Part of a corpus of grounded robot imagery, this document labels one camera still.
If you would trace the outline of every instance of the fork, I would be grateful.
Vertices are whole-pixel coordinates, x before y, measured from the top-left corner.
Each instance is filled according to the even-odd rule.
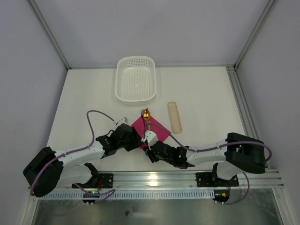
[[[151,118],[151,115],[150,115],[150,112],[149,112],[148,108],[146,108],[146,109],[141,109],[141,117],[142,117],[143,120],[144,120],[144,126],[145,126],[145,121],[146,121],[147,123],[149,123],[150,118]]]

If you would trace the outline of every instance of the metal bar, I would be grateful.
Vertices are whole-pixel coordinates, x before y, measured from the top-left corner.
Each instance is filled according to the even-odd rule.
[[[278,0],[269,0],[266,4],[265,8],[263,9],[261,15],[258,18],[258,21],[256,22],[254,28],[252,29],[242,51],[240,52],[240,55],[238,56],[238,59],[234,65],[234,68],[237,69],[240,66],[240,63],[244,59],[245,55],[247,54],[249,48],[255,41],[257,35],[261,31],[263,25],[265,24],[267,18],[269,17],[271,11],[273,10],[274,6],[276,5]]]
[[[249,137],[258,139],[257,130],[255,128],[238,73],[232,67],[227,67],[226,69],[245,134]]]
[[[38,203],[37,198],[30,196],[28,191],[28,204],[24,211],[21,225],[28,225],[32,223],[34,213],[36,211],[37,203]]]
[[[280,212],[282,221],[285,225],[300,224],[296,216],[296,211],[293,208],[291,199],[286,189],[273,189],[274,197]]]
[[[159,172],[101,172],[113,173],[113,188],[116,190],[217,190],[223,187],[197,187],[196,173],[210,171],[159,171]],[[278,170],[267,170],[264,174],[247,173],[251,188],[284,188]],[[247,180],[238,174],[240,186],[247,188]],[[73,189],[57,188],[57,191]]]
[[[233,64],[155,64],[155,68],[182,68],[182,67],[233,67]],[[98,67],[72,67],[72,69],[115,69],[117,65]]]
[[[39,10],[37,3],[35,2],[35,0],[28,0],[28,3],[30,5],[30,7],[32,8],[34,14],[36,15],[37,20],[42,25],[42,28],[43,28],[45,34],[47,35],[47,37],[49,38],[53,48],[55,49],[56,53],[60,57],[60,60],[65,65],[67,70],[71,69],[71,67],[69,66],[64,54],[62,53],[62,50],[61,50],[60,46],[58,45],[54,35],[52,34],[46,20],[44,19],[43,14]]]

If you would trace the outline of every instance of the white cable carrier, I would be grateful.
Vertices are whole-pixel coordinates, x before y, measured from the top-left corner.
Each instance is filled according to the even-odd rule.
[[[82,191],[52,191],[39,200],[101,200],[99,198],[84,198]],[[108,200],[160,200],[160,199],[211,199],[213,190],[131,190],[115,191]]]

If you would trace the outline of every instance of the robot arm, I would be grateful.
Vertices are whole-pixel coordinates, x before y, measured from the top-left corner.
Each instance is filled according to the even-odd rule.
[[[158,141],[152,131],[145,133],[143,141],[148,142],[148,147],[144,151],[153,163],[163,160],[174,167],[187,169],[205,162],[222,161],[213,167],[212,178],[216,184],[226,183],[241,172],[265,173],[262,145],[234,144],[241,142],[263,144],[263,142],[237,133],[229,133],[226,139],[204,146],[171,147]]]
[[[45,164],[61,154],[64,154],[64,156],[53,161],[38,178],[34,187],[35,196],[42,197],[56,187],[74,183],[85,184],[86,187],[95,187],[99,183],[100,174],[91,163],[87,162],[113,155],[121,148],[131,151],[144,143],[148,143],[148,146],[144,148],[144,152],[153,163],[163,160],[175,167],[187,169],[204,162],[222,161],[214,164],[213,168],[212,179],[216,186],[243,171],[248,173],[265,172],[263,147],[249,144],[222,147],[224,144],[239,141],[262,143],[256,139],[230,133],[226,139],[212,145],[189,147],[190,150],[215,148],[214,150],[192,152],[188,151],[187,147],[175,148],[159,141],[152,131],[147,131],[145,138],[141,139],[134,127],[127,125],[126,118],[115,122],[115,125],[115,130],[97,137],[89,148],[82,151],[66,154],[74,149],[53,151],[50,147],[43,148],[23,171],[30,185],[33,184]]]
[[[41,174],[34,186],[34,195],[42,197],[56,187],[74,183],[87,184],[88,187],[97,185],[99,173],[91,163],[87,162],[113,155],[121,148],[131,151],[143,144],[137,131],[126,122],[126,118],[115,122],[114,131],[111,130],[108,134],[97,137],[85,150],[67,154],[80,148],[60,151],[53,151],[50,147],[43,148],[23,171],[30,186],[47,163],[62,154],[64,156],[53,161]]]

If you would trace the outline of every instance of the black mounting bracket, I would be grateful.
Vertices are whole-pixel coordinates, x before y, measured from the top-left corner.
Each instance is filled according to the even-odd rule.
[[[233,176],[230,180],[225,180],[224,182],[216,184],[212,180],[212,172],[197,172],[196,182],[198,188],[210,188],[210,187],[227,187],[229,184],[231,187],[238,187],[239,180],[238,176]]]
[[[101,183],[101,188],[112,188],[113,187],[113,173],[100,173],[98,175],[97,182],[87,183],[87,184],[79,184],[82,188],[98,188]]]

